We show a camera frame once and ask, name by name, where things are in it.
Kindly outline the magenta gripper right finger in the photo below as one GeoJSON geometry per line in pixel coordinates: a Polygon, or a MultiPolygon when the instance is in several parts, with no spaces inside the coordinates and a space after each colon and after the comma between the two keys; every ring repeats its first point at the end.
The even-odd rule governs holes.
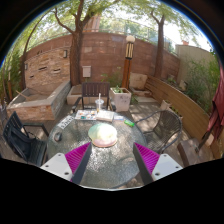
{"type": "Polygon", "coordinates": [[[145,185],[182,169],[168,154],[158,154],[136,142],[133,143],[133,154],[145,185]]]}

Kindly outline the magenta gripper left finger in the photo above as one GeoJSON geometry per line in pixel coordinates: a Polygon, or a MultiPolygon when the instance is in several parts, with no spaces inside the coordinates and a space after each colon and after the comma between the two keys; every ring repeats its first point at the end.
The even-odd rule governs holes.
{"type": "Polygon", "coordinates": [[[91,152],[92,144],[88,142],[66,154],[57,153],[41,169],[79,185],[91,152]]]}

